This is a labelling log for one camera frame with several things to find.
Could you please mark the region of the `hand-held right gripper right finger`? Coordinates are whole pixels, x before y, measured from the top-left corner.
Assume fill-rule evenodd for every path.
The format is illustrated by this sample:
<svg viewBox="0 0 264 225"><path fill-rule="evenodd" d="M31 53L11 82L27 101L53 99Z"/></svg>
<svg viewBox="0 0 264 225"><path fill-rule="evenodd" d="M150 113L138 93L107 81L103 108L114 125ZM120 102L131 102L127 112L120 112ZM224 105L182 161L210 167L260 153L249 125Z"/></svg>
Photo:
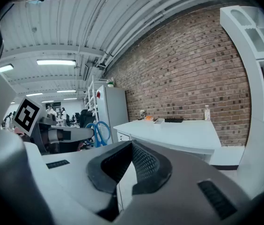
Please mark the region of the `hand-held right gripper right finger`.
<svg viewBox="0 0 264 225"><path fill-rule="evenodd" d="M229 177L202 159L178 150L144 142L143 145L164 155L172 164L166 184L152 194L134 195L122 213L124 225L220 225L222 220L199 188L211 181L236 208L236 215L250 202L247 194Z"/></svg>

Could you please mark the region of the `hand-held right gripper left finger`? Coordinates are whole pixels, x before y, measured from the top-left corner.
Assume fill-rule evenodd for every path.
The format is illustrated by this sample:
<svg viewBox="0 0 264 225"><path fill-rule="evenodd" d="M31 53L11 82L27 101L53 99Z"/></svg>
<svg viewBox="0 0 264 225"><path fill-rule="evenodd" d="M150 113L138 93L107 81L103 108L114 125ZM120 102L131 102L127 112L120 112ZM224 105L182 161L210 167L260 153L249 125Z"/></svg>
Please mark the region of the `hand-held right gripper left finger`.
<svg viewBox="0 0 264 225"><path fill-rule="evenodd" d="M97 190L87 176L87 164L120 142L79 152L41 155L29 142L24 146L29 167L55 225L116 225L98 212L108 206L111 195Z"/></svg>

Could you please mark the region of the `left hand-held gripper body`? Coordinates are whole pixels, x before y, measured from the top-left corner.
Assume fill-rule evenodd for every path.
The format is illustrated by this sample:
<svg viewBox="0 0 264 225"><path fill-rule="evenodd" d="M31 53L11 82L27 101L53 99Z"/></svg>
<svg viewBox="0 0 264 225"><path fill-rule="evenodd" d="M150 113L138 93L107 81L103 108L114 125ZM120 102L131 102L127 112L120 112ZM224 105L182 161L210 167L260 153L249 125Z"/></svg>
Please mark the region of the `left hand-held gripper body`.
<svg viewBox="0 0 264 225"><path fill-rule="evenodd" d="M53 127L56 118L37 102L24 97L13 118L15 126L23 133L22 139L35 144L41 154L60 153L60 138Z"/></svg>

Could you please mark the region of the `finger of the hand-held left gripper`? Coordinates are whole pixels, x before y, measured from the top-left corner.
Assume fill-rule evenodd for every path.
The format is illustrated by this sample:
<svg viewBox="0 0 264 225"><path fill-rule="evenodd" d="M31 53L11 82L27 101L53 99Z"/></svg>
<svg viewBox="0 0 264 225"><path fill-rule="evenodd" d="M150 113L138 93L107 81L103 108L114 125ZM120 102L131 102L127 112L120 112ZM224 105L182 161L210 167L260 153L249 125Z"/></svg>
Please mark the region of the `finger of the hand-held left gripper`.
<svg viewBox="0 0 264 225"><path fill-rule="evenodd" d="M48 130L49 141L79 142L94 136L92 128L52 127Z"/></svg>
<svg viewBox="0 0 264 225"><path fill-rule="evenodd" d="M59 152L76 152L81 150L89 150L91 148L92 145L88 144L85 141L59 143Z"/></svg>

